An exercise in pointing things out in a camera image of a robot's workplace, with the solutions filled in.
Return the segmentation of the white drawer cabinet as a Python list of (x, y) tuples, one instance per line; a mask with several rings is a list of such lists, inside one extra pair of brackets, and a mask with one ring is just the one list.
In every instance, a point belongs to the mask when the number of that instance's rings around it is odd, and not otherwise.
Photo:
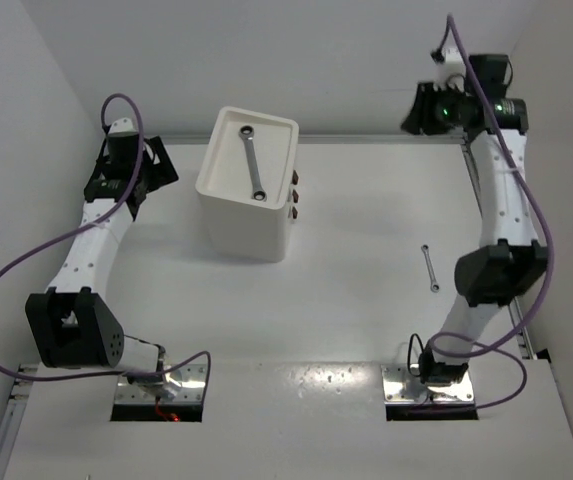
[[(252, 198), (239, 130), (254, 128), (254, 148), (266, 200)], [(294, 221), (291, 208), (299, 125), (287, 118), (237, 107), (222, 108), (215, 122), (195, 188), (214, 250), (233, 257), (280, 262)]]

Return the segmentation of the long silver ratchet wrench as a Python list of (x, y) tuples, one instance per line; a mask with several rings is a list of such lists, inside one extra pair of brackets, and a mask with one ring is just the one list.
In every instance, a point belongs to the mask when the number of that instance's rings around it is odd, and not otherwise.
[(263, 202), (266, 200), (266, 192), (262, 186), (257, 157), (254, 148), (254, 128), (251, 125), (244, 125), (239, 130), (239, 136), (244, 144), (247, 165), (252, 186), (252, 198)]

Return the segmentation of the small silver wrench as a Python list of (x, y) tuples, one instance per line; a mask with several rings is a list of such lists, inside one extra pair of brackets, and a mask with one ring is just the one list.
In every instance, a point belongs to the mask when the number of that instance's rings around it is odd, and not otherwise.
[(435, 270), (432, 264), (432, 260), (430, 257), (430, 248), (427, 244), (424, 244), (421, 246), (421, 251), (422, 254), (424, 256), (425, 259), (425, 263), (426, 263), (426, 267), (427, 267), (427, 272), (429, 275), (429, 280), (430, 280), (430, 290), (433, 293), (438, 293), (440, 291), (440, 284), (437, 281), (437, 277), (435, 274)]

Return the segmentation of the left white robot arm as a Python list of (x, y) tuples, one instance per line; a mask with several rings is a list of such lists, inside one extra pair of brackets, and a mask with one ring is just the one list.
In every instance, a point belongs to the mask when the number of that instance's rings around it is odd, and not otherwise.
[(119, 246), (141, 205), (177, 179), (160, 137), (140, 139), (128, 117), (110, 124), (84, 188), (84, 231), (46, 290), (31, 294), (25, 304), (45, 366), (99, 368), (133, 377), (159, 369), (161, 347), (127, 336), (104, 296)]

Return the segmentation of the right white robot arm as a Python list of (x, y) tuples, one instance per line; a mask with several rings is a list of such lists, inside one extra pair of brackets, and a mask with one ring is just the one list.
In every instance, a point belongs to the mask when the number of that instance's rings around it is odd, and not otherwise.
[(457, 295), (438, 337), (418, 360), (427, 385), (460, 381), (473, 344), (490, 321), (545, 273), (550, 253), (533, 225), (521, 186), (528, 114), (522, 99), (507, 95), (504, 54), (463, 57), (456, 48), (434, 51), (433, 81), (418, 84), (401, 124), (411, 135), (460, 129), (475, 162), (482, 227), (479, 246), (455, 265)]

